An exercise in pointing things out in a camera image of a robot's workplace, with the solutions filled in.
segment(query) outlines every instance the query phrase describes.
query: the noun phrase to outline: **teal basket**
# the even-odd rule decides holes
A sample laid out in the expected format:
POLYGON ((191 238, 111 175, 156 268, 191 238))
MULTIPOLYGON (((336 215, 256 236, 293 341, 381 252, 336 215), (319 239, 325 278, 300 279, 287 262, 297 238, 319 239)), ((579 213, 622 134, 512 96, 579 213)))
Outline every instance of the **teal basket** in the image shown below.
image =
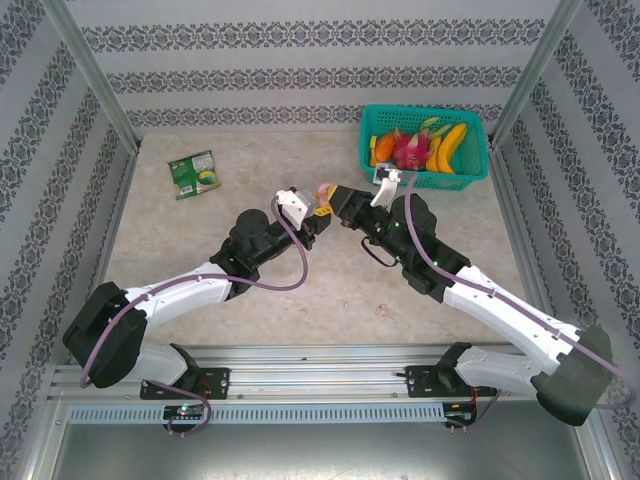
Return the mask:
POLYGON ((375 168, 369 166, 371 136, 381 137, 396 127, 406 133, 416 133, 426 119, 440 119, 429 127, 436 129, 448 123, 457 125, 466 123, 467 135, 451 159, 451 168, 455 175, 448 173, 415 172, 418 178, 415 187, 462 190, 471 182, 482 180, 489 173, 489 155, 484 129, 480 117, 465 110, 447 110, 444 108, 400 107, 396 105, 367 105, 362 112, 360 122, 360 165, 373 183, 375 168))

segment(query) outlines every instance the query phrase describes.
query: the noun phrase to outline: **gray panel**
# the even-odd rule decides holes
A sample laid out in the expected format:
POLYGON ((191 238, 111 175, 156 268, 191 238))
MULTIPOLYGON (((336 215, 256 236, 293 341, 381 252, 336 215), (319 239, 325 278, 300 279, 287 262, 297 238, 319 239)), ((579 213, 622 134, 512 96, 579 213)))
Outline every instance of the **gray panel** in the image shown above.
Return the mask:
POLYGON ((533 404, 508 403, 501 403, 481 429, 466 436, 433 424, 223 425, 188 439, 170 438, 150 425, 69 425, 53 478, 337 476, 588 478, 573 429, 533 404))

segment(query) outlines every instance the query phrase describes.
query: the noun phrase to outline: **table surface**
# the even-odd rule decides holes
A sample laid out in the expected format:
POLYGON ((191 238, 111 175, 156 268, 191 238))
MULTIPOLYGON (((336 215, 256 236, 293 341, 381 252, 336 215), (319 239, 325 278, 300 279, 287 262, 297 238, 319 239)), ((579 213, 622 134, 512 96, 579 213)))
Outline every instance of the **table surface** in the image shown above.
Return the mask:
MULTIPOLYGON (((269 202, 276 191, 290 186, 315 191, 322 183, 375 190, 359 166, 358 132, 147 135, 106 281, 126 288, 192 270, 218 251, 242 211, 259 208, 272 218, 269 202), (175 200, 167 162, 203 150, 212 150, 222 186, 175 200)), ((441 240, 524 298, 491 179, 461 192, 418 193, 438 218, 441 240)), ((251 288, 167 322, 149 339, 185 345, 504 341, 474 318, 417 294, 401 267, 373 261, 360 247, 361 238, 334 221, 308 253, 309 278, 301 288, 284 293, 251 288)), ((260 269, 261 280, 272 285, 294 283, 300 273, 295 248, 260 269)))

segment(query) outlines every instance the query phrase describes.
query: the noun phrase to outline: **patterned wallpaper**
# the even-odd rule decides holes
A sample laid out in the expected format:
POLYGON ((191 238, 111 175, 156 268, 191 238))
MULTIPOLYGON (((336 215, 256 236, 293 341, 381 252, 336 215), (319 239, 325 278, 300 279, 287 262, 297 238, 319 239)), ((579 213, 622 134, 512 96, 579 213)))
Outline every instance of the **patterned wallpaper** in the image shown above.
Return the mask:
POLYGON ((17 474, 129 162, 35 0, 0 2, 0 478, 17 474))
MULTIPOLYGON (((640 371, 640 11, 587 1, 502 146, 556 315, 611 336, 640 371)), ((620 382, 609 401, 626 395, 620 382)), ((640 478, 640 405, 604 413, 623 478, 640 478)))
POLYGON ((369 103, 467 108, 489 129, 557 0, 68 5, 144 134, 354 129, 369 103))

